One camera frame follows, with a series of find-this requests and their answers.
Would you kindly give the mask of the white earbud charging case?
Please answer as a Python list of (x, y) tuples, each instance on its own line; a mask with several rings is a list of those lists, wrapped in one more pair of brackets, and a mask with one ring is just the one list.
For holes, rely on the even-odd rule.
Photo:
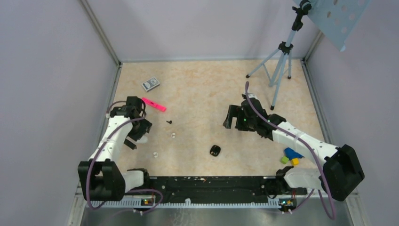
[(146, 144), (148, 142), (147, 136), (142, 136), (140, 139), (136, 140), (137, 144)]

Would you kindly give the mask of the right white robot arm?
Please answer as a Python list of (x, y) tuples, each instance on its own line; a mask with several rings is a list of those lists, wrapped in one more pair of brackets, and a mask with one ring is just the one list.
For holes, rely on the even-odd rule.
[(240, 105), (229, 105), (223, 122), (225, 128), (231, 129), (235, 118), (235, 129), (256, 132), (262, 138), (286, 145), (316, 165), (314, 169), (287, 166), (278, 170), (276, 188), (280, 193), (310, 188), (323, 190), (336, 201), (344, 201), (364, 180), (365, 174), (354, 148), (325, 143), (297, 129), (282, 116), (267, 114), (252, 93), (243, 98)]

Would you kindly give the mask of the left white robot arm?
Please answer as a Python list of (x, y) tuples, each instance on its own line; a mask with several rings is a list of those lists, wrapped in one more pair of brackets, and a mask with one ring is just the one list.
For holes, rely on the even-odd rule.
[(127, 97), (123, 106), (107, 112), (106, 131), (97, 149), (87, 161), (78, 165), (78, 175), (86, 201), (120, 201), (134, 189), (139, 194), (150, 191), (151, 182), (145, 169), (122, 173), (117, 165), (123, 146), (135, 150), (148, 141), (152, 123), (146, 120), (146, 104), (139, 97)]

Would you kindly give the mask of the black earbud charging case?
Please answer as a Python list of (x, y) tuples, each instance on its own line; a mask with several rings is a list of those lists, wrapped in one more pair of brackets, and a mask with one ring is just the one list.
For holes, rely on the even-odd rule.
[(218, 145), (213, 145), (209, 151), (210, 155), (217, 157), (221, 152), (221, 147)]

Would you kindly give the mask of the pink marker pen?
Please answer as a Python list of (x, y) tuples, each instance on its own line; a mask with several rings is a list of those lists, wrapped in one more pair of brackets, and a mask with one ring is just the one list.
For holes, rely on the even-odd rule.
[(152, 100), (150, 100), (150, 99), (147, 99), (147, 98), (145, 98), (145, 97), (143, 97), (142, 100), (144, 101), (144, 103), (145, 103), (146, 105), (148, 105), (148, 106), (150, 106), (150, 107), (152, 107), (152, 108), (154, 108), (154, 109), (156, 109), (156, 110), (158, 110), (158, 111), (165, 112), (166, 109), (167, 109), (166, 107), (164, 107), (164, 106), (162, 106), (162, 105), (156, 103), (155, 101), (152, 101)]

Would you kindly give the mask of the grey playing card box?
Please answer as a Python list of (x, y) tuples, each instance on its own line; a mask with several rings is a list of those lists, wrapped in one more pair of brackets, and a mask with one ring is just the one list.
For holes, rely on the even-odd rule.
[(146, 92), (149, 92), (160, 85), (159, 80), (156, 77), (151, 77), (150, 79), (142, 82), (142, 87)]

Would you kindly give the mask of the green cube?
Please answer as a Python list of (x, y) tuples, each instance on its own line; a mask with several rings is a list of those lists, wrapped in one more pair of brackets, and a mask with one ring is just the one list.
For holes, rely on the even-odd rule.
[(290, 161), (290, 159), (289, 159), (288, 157), (286, 157), (286, 156), (283, 156), (283, 157), (280, 159), (280, 162), (281, 162), (282, 164), (287, 164), (289, 161)]

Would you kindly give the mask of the blue toy car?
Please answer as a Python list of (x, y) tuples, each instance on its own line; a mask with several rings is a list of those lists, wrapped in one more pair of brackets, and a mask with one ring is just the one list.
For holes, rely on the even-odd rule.
[(303, 158), (303, 156), (301, 154), (297, 153), (296, 151), (294, 151), (293, 149), (291, 149), (289, 147), (284, 149), (284, 154), (289, 160)]

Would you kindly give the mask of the light blue tripod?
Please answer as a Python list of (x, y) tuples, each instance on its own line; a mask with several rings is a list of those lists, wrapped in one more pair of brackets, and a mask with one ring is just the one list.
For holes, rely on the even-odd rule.
[[(303, 22), (302, 18), (308, 15), (309, 11), (312, 9), (312, 4), (309, 0), (301, 0), (299, 1), (298, 7), (292, 7), (292, 9), (296, 13), (295, 20), (291, 26), (291, 31), (286, 41), (283, 41), (279, 44), (278, 48), (274, 50), (269, 56), (267, 56), (255, 69), (253, 69), (250, 73), (246, 75), (246, 78), (250, 78), (256, 71), (258, 71), (261, 67), (264, 68), (266, 76), (269, 80), (269, 87), (275, 86), (275, 92), (273, 96), (273, 100), (270, 106), (271, 110), (274, 110), (277, 96), (279, 92), (279, 87), (281, 84), (281, 80), (285, 74), (288, 72), (287, 78), (291, 79), (291, 69), (292, 69), (292, 49), (293, 49), (293, 39), (295, 34), (302, 28)], [(266, 67), (266, 62), (272, 59), (277, 53), (280, 53), (279, 60), (273, 72), (273, 75), (270, 75), (268, 69)]]

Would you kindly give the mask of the yellow cube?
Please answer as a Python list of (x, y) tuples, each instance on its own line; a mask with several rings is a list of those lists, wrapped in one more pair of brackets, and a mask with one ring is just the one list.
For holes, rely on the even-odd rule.
[(300, 160), (298, 158), (293, 158), (290, 160), (291, 165), (296, 166), (300, 163)]

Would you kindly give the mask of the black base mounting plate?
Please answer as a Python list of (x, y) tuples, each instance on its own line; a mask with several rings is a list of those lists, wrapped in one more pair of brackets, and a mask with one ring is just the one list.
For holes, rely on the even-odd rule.
[(280, 195), (306, 195), (305, 188), (289, 188), (274, 176), (176, 176), (149, 177), (128, 194), (149, 194), (162, 198), (162, 203), (246, 204), (266, 203)]

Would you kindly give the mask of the perforated blue metal panel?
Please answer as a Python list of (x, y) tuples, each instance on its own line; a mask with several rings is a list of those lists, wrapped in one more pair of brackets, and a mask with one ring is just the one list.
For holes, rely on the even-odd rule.
[(293, 0), (299, 7), (311, 6), (308, 18), (341, 52), (370, 0)]

